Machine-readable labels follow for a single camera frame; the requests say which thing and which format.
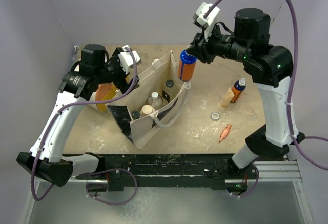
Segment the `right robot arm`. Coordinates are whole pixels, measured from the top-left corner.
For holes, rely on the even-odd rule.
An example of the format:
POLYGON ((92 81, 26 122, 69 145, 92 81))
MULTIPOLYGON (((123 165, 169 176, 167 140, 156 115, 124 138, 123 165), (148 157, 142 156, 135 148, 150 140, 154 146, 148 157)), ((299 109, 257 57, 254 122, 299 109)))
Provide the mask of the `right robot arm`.
POLYGON ((283 46, 269 44, 270 16, 257 8, 240 9, 235 14, 234 31, 220 31, 219 8, 203 2, 196 10, 194 23, 202 29, 187 48, 187 53, 203 63, 222 57, 243 63, 244 70, 257 85, 262 99, 265 125, 245 139, 232 157, 228 173, 240 178, 257 157, 281 158, 289 145, 301 143, 305 135, 294 128, 290 133, 288 91, 293 70, 291 52, 283 46))

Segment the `clear square bottle dark cap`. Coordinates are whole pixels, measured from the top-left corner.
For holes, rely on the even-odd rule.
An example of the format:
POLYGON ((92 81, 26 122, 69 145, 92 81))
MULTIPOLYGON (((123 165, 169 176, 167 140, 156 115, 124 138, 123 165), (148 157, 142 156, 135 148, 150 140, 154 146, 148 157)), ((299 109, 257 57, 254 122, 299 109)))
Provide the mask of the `clear square bottle dark cap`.
POLYGON ((171 102, 179 91, 178 86, 173 80, 168 79, 162 84, 162 98, 167 103, 171 102))

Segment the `small clear bottle white cap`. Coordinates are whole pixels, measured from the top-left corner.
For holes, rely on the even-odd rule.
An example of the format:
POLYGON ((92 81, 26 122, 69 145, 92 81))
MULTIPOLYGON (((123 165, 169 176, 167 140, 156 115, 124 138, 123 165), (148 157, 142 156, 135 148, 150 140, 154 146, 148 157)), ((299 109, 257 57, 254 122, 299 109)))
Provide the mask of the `small clear bottle white cap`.
POLYGON ((157 92, 152 92, 147 99, 147 104, 159 110, 163 105, 162 97, 157 92))

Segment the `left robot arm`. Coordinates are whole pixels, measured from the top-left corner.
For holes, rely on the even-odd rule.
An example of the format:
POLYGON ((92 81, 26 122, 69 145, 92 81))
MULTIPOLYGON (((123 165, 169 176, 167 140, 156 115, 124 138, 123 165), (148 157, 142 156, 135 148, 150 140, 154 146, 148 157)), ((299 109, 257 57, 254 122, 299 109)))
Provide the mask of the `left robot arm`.
POLYGON ((72 176, 87 173, 94 179, 104 176, 106 167, 99 156, 85 153, 64 157, 63 150, 76 119, 92 103, 90 98, 99 85, 113 83, 127 96, 138 77, 135 75, 130 82, 126 78, 140 62, 138 53, 128 45, 116 48, 112 55, 98 44, 82 48, 80 60, 61 80, 55 106, 41 135, 28 152, 17 156, 18 164, 31 174, 31 181, 40 178, 61 187, 72 176))

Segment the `orange bottle blue pump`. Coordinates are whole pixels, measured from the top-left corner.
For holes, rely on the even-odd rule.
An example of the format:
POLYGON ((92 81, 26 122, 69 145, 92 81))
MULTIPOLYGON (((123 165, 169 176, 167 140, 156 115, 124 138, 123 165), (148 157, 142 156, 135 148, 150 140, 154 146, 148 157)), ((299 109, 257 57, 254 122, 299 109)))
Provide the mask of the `orange bottle blue pump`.
POLYGON ((188 82, 192 79, 197 58, 183 50, 180 54, 178 78, 183 82, 188 82))

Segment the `white bottle beige cap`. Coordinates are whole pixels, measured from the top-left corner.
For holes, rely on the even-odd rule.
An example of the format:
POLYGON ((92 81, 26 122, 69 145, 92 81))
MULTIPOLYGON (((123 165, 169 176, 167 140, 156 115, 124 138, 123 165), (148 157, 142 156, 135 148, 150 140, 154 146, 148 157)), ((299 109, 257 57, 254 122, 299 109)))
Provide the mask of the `white bottle beige cap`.
POLYGON ((144 105, 141 108, 140 115, 141 115, 141 117, 146 117, 146 116, 150 115, 153 112, 155 112, 154 107, 152 107, 151 105, 144 105))

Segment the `canvas tote bag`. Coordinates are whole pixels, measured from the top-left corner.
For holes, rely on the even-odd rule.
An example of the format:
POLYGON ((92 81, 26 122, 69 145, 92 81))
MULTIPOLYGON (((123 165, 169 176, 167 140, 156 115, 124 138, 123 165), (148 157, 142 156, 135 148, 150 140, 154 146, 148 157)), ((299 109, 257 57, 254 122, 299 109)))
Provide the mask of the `canvas tote bag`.
POLYGON ((139 75, 139 86, 106 107, 122 134, 141 149, 162 128, 171 126, 182 113, 190 82, 177 77, 172 52, 152 62, 139 75))

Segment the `small square bottle dark cap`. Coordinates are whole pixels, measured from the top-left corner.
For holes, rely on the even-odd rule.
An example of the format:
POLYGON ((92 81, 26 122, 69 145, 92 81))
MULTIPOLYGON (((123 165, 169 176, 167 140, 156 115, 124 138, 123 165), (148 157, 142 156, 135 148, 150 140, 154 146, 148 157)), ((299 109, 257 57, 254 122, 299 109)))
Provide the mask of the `small square bottle dark cap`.
POLYGON ((131 113, 131 115, 132 115, 133 120, 137 120, 137 119, 141 118, 140 112, 137 110, 133 111, 131 113))

